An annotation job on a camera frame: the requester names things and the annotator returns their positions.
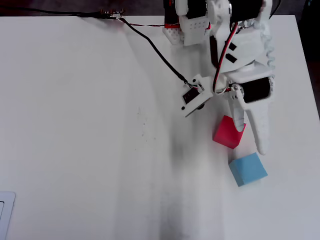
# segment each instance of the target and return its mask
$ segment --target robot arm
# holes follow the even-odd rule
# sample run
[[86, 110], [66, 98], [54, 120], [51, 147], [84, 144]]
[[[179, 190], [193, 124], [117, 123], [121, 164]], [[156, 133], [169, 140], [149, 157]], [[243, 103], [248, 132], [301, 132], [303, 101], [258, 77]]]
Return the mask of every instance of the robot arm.
[[[164, 33], [173, 44], [183, 41], [185, 46], [201, 44], [209, 34], [208, 51], [216, 69], [216, 77], [197, 75], [190, 80], [190, 84], [196, 84], [198, 88], [183, 94], [185, 106], [182, 113], [188, 116], [214, 94], [225, 94], [236, 129], [243, 130], [246, 112], [257, 149], [260, 154], [266, 154], [269, 145], [268, 107], [274, 99], [274, 67], [271, 66], [274, 59], [270, 56], [268, 25], [272, 0], [207, 0], [205, 11], [202, 1], [176, 0], [174, 8], [180, 32], [175, 33], [175, 42], [166, 32], [169, 28], [164, 28]], [[230, 39], [235, 24], [236, 33]], [[256, 61], [264, 52], [269, 58], [268, 66]]]

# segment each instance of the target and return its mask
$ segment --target red cube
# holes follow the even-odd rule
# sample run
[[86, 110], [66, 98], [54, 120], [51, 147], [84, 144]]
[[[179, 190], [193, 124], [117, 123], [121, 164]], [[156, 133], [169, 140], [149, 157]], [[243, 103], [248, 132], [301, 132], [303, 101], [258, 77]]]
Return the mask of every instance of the red cube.
[[218, 131], [213, 137], [213, 141], [234, 149], [239, 145], [245, 128], [246, 124], [244, 124], [242, 132], [238, 132], [235, 127], [234, 120], [229, 116], [224, 116], [219, 125]]

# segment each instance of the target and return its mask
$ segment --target blue cube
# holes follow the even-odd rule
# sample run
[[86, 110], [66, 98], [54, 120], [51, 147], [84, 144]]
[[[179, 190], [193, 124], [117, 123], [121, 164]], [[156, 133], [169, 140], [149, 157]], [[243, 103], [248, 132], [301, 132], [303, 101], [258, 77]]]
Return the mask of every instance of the blue cube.
[[239, 187], [268, 176], [257, 153], [233, 160], [229, 167]]

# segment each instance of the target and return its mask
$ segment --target wire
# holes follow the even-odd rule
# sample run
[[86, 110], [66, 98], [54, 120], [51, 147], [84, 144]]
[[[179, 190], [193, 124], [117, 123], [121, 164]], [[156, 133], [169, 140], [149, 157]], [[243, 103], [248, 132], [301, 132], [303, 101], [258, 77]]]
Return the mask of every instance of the wire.
[[155, 50], [155, 52], [159, 55], [159, 57], [162, 59], [162, 61], [171, 69], [171, 71], [179, 78], [181, 79], [185, 84], [187, 84], [190, 88], [194, 88], [197, 87], [197, 85], [193, 85], [188, 83], [188, 81], [186, 80], [186, 78], [179, 73], [166, 59], [165, 57], [161, 54], [161, 52], [157, 49], [156, 45], [151, 41], [151, 39], [149, 37], [147, 37], [146, 35], [144, 35], [142, 32], [138, 31], [137, 29], [135, 29], [129, 22], [127, 22], [127, 20], [125, 20], [123, 17], [120, 17], [119, 20], [121, 22], [123, 22], [124, 24], [128, 25], [129, 28], [131, 28], [134, 32], [136, 32], [137, 34], [139, 34], [141, 37], [143, 37], [144, 39], [146, 39], [150, 45], [153, 47], [153, 49]]
[[[30, 12], [39, 12], [39, 13], [46, 13], [46, 14], [55, 14], [55, 15], [72, 15], [72, 16], [78, 16], [81, 18], [96, 18], [96, 19], [113, 19], [116, 20], [116, 17], [112, 17], [113, 13], [108, 13], [108, 12], [104, 12], [104, 11], [97, 11], [97, 12], [81, 12], [81, 11], [47, 11], [47, 10], [42, 10], [42, 9], [36, 9], [36, 8], [29, 8], [29, 7], [18, 7], [18, 6], [6, 6], [6, 5], [1, 5], [0, 4], [0, 8], [3, 9], [9, 9], [9, 10], [22, 10], [22, 11], [30, 11]], [[166, 59], [165, 57], [161, 54], [161, 52], [157, 49], [157, 47], [155, 46], [155, 44], [151, 41], [151, 39], [149, 37], [147, 37], [146, 35], [144, 35], [143, 33], [141, 33], [140, 31], [138, 31], [137, 29], [135, 29], [133, 26], [145, 26], [145, 25], [140, 25], [140, 24], [135, 24], [135, 23], [129, 23], [127, 22], [123, 17], [118, 18], [120, 21], [122, 21], [123, 23], [125, 23], [126, 25], [129, 26], [129, 28], [131, 28], [134, 32], [136, 32], [137, 34], [139, 34], [141, 37], [143, 37], [144, 39], [146, 39], [150, 45], [153, 47], [153, 49], [155, 50], [155, 52], [159, 55], [159, 57], [162, 59], [162, 61], [171, 69], [171, 71], [179, 78], [181, 79], [185, 84], [187, 84], [190, 88], [197, 88], [197, 85], [193, 85], [188, 83], [188, 81], [186, 80], [186, 78], [179, 73]], [[147, 25], [150, 27], [163, 27], [163, 25]]]
[[136, 23], [130, 23], [131, 26], [137, 26], [137, 27], [165, 27], [165, 26], [180, 26], [180, 23], [174, 23], [174, 24], [161, 24], [161, 25], [142, 25], [142, 24], [136, 24]]
[[213, 89], [213, 92], [217, 95], [220, 95], [220, 94], [223, 94], [227, 88], [225, 88], [222, 92], [220, 93], [217, 93], [216, 92], [216, 84], [217, 84], [217, 80], [218, 80], [218, 77], [219, 77], [219, 73], [220, 73], [220, 69], [221, 69], [221, 66], [222, 66], [222, 62], [225, 58], [225, 55], [226, 55], [226, 52], [227, 52], [227, 49], [231, 43], [231, 40], [232, 38], [234, 37], [234, 35], [236, 34], [237, 32], [237, 29], [238, 29], [238, 23], [236, 22], [227, 38], [227, 40], [225, 41], [225, 45], [223, 47], [223, 50], [222, 50], [222, 53], [221, 53], [221, 56], [220, 56], [220, 59], [219, 59], [219, 63], [218, 63], [218, 67], [216, 68], [216, 72], [215, 72], [215, 75], [214, 75], [214, 79], [213, 79], [213, 86], [212, 86], [212, 89]]
[[278, 4], [277, 4], [277, 6], [275, 7], [275, 9], [273, 10], [273, 12], [271, 13], [269, 19], [278, 11], [278, 8], [280, 7], [281, 2], [282, 2], [282, 0], [278, 0]]

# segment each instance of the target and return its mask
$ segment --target red wire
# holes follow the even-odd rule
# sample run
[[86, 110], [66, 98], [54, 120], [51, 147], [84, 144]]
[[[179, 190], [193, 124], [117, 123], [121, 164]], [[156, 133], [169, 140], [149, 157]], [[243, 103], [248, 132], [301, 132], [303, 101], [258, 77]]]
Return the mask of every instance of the red wire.
[[[142, 25], [142, 24], [136, 24], [136, 23], [130, 23], [131, 26], [138, 26], [138, 27], [164, 27], [165, 25]], [[168, 26], [177, 26], [179, 23], [175, 24], [169, 24]]]
[[233, 29], [232, 31], [230, 32], [230, 35], [229, 37], [227, 38], [226, 42], [225, 42], [225, 45], [223, 47], [223, 50], [222, 50], [222, 53], [221, 53], [221, 56], [220, 56], [220, 59], [219, 59], [219, 63], [218, 63], [218, 67], [216, 69], [216, 72], [215, 72], [215, 76], [214, 76], [214, 80], [213, 80], [213, 92], [215, 93], [216, 92], [216, 84], [217, 84], [217, 80], [218, 80], [218, 77], [219, 77], [219, 73], [220, 73], [220, 68], [222, 66], [222, 62], [225, 58], [225, 55], [226, 55], [226, 52], [227, 52], [227, 49], [231, 43], [231, 40], [232, 38], [234, 37], [234, 35], [236, 34], [237, 32], [237, 29], [238, 29], [238, 23], [236, 22], [233, 26]]

